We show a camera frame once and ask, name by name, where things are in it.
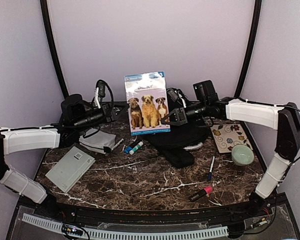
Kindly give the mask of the dog picture book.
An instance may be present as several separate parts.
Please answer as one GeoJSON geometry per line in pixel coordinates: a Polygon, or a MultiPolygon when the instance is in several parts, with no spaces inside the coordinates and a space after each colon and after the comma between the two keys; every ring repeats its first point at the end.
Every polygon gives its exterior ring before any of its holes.
{"type": "Polygon", "coordinates": [[[163,71],[124,77],[132,136],[170,132],[166,79],[163,71]]]}

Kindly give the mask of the black student backpack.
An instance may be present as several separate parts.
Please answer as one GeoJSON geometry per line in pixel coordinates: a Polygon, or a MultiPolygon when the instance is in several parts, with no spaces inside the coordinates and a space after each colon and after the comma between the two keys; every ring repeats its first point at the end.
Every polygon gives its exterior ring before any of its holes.
{"type": "Polygon", "coordinates": [[[169,132],[142,135],[173,167],[182,169],[195,163],[195,157],[186,147],[194,147],[209,137],[203,119],[192,120],[181,126],[171,126],[169,132]]]}

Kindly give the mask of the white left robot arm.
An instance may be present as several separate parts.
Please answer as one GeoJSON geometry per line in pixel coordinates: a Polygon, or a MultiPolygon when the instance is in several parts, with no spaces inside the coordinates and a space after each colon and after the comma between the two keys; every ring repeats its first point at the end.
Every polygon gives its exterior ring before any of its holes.
{"type": "Polygon", "coordinates": [[[83,100],[78,93],[69,95],[61,103],[62,115],[58,123],[37,127],[0,127],[0,184],[40,204],[41,210],[48,217],[57,218],[61,208],[54,202],[56,198],[53,194],[40,183],[9,166],[5,156],[36,149],[63,149],[79,143],[80,139],[95,136],[102,124],[117,119],[114,100],[103,102],[106,92],[109,92],[111,98],[114,96],[109,85],[100,79],[91,102],[83,100]]]}

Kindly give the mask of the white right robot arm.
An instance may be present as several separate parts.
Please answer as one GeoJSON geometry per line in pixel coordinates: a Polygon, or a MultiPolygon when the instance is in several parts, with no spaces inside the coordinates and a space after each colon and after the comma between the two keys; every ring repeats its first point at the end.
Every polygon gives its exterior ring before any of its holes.
{"type": "Polygon", "coordinates": [[[170,125],[182,126],[191,120],[210,118],[211,120],[237,121],[261,126],[276,133],[273,157],[266,172],[255,187],[252,201],[245,205],[245,213],[256,217],[265,208],[263,200],[284,181],[290,168],[296,163],[300,151],[300,110],[293,103],[270,104],[235,97],[218,98],[216,92],[201,92],[199,102],[187,105],[182,95],[169,88],[167,96],[179,108],[168,114],[170,125]]]}

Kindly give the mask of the white pencil pouch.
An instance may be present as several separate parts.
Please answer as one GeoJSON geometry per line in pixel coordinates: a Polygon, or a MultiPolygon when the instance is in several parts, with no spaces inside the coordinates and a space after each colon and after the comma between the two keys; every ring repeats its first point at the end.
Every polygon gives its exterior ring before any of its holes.
{"type": "Polygon", "coordinates": [[[85,135],[79,138],[79,144],[92,152],[105,155],[112,152],[115,140],[115,134],[90,129],[85,135]]]}

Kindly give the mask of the floral ceramic tile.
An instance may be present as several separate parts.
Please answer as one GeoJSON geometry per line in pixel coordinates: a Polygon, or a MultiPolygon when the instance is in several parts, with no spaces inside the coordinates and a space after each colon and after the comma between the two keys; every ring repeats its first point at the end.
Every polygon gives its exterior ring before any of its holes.
{"type": "Polygon", "coordinates": [[[216,124],[210,128],[212,138],[220,154],[227,154],[236,145],[244,145],[253,150],[253,147],[242,126],[235,124],[216,124]]]}

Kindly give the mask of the blue capped black marker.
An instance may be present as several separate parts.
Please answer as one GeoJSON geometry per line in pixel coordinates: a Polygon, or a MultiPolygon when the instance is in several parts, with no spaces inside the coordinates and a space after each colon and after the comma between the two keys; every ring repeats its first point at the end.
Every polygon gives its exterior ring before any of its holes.
{"type": "Polygon", "coordinates": [[[125,149],[124,149],[124,152],[126,154],[129,154],[129,152],[139,143],[140,141],[139,140],[136,140],[134,141],[133,143],[131,143],[129,146],[127,146],[125,149]]]}

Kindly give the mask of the white green glue stick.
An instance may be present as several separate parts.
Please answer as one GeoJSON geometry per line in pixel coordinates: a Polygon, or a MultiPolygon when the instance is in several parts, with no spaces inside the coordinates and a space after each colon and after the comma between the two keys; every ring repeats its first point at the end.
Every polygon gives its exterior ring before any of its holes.
{"type": "Polygon", "coordinates": [[[144,145],[144,143],[142,141],[140,141],[134,148],[132,148],[130,151],[129,151],[129,154],[130,155],[133,155],[135,152],[138,151],[138,149],[140,149],[142,146],[144,145]]]}

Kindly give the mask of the grey notebook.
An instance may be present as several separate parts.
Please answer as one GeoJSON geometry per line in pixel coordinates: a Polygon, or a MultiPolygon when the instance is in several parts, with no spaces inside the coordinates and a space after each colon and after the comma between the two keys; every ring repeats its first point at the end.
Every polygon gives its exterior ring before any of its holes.
{"type": "Polygon", "coordinates": [[[95,161],[94,157],[74,146],[45,176],[63,193],[68,193],[95,161]]]}

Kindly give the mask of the pale green ceramic bowl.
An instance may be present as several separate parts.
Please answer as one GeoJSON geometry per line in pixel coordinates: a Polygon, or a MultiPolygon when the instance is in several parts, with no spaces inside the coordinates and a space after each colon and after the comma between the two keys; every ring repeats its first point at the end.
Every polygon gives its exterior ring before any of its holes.
{"type": "Polygon", "coordinates": [[[235,145],[231,151],[231,159],[237,166],[250,165],[254,159],[253,151],[246,145],[235,145]]]}

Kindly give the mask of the pink and black highlighter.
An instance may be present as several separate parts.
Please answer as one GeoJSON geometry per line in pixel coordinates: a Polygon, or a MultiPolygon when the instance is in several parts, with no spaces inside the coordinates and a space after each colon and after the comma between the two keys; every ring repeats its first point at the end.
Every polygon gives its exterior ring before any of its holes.
{"type": "Polygon", "coordinates": [[[191,202],[195,202],[203,197],[206,197],[207,195],[209,195],[211,192],[213,191],[213,188],[211,186],[207,186],[201,190],[199,190],[198,192],[194,193],[192,196],[189,197],[189,200],[191,202]]]}

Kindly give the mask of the black left frame post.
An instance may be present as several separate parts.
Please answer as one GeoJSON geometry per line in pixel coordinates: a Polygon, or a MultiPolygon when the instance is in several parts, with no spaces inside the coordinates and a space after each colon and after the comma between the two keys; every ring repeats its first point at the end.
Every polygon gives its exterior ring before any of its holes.
{"type": "Polygon", "coordinates": [[[57,77],[57,81],[62,93],[63,98],[67,98],[69,96],[69,90],[66,86],[66,81],[63,75],[62,66],[60,63],[59,55],[57,52],[57,46],[54,38],[53,28],[52,28],[52,21],[50,18],[50,11],[48,6],[47,0],[40,0],[40,9],[41,9],[41,15],[45,30],[45,35],[48,43],[48,48],[50,52],[50,56],[52,59],[52,63],[54,66],[55,74],[57,77]]]}

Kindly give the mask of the black frame post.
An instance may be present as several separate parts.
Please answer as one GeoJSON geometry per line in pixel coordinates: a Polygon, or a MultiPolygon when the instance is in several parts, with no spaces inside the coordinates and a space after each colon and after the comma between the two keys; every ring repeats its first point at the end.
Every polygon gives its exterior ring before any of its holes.
{"type": "Polygon", "coordinates": [[[246,51],[245,51],[240,75],[238,78],[238,82],[236,85],[236,89],[234,92],[235,98],[239,98],[241,96],[243,88],[244,88],[244,84],[246,81],[246,77],[248,74],[248,70],[249,70],[249,66],[250,66],[250,62],[251,62],[251,58],[252,58],[253,50],[254,50],[254,46],[255,46],[255,41],[256,41],[256,36],[257,36],[258,26],[259,26],[259,20],[260,20],[260,15],[261,15],[261,9],[262,9],[262,0],[255,0],[246,51]]]}
{"type": "Polygon", "coordinates": [[[40,0],[40,9],[41,9],[41,15],[45,30],[45,35],[48,43],[48,48],[50,52],[50,56],[52,59],[52,63],[54,66],[55,74],[57,77],[57,81],[62,93],[63,98],[67,98],[69,96],[69,90],[66,86],[66,81],[63,75],[62,66],[60,63],[59,55],[57,52],[57,46],[54,38],[53,28],[52,28],[52,21],[50,18],[50,11],[48,6],[47,0],[40,0]]]}

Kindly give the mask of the black right frame post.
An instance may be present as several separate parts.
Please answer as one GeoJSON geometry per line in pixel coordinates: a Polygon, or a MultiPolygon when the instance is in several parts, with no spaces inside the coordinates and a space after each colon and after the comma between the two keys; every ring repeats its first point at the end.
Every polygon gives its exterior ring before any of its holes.
{"type": "Polygon", "coordinates": [[[250,66],[250,62],[251,62],[251,58],[252,58],[253,50],[254,50],[254,46],[255,46],[255,41],[256,41],[256,36],[257,36],[258,26],[259,26],[259,20],[260,20],[260,15],[261,15],[261,9],[262,9],[262,0],[255,0],[246,51],[245,51],[240,75],[238,78],[238,82],[236,85],[236,89],[234,92],[235,98],[239,98],[241,96],[243,88],[244,88],[244,84],[246,81],[246,77],[248,74],[248,70],[249,70],[249,66],[250,66]]]}

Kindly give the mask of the black front rail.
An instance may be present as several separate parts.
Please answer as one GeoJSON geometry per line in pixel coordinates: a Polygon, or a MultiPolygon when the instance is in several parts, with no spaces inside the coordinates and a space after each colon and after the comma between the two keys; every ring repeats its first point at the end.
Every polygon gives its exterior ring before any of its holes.
{"type": "Polygon", "coordinates": [[[96,225],[100,222],[121,224],[186,224],[193,222],[208,222],[209,224],[242,224],[262,216],[270,216],[271,221],[278,226],[293,223],[293,214],[284,193],[272,197],[256,214],[246,213],[247,202],[230,205],[218,205],[216,200],[203,197],[202,203],[190,202],[188,199],[164,203],[160,198],[158,203],[145,199],[136,200],[131,209],[122,210],[112,207],[112,200],[100,203],[98,199],[88,200],[86,196],[71,196],[58,192],[57,205],[61,213],[57,221],[66,220],[69,223],[96,225]]]}

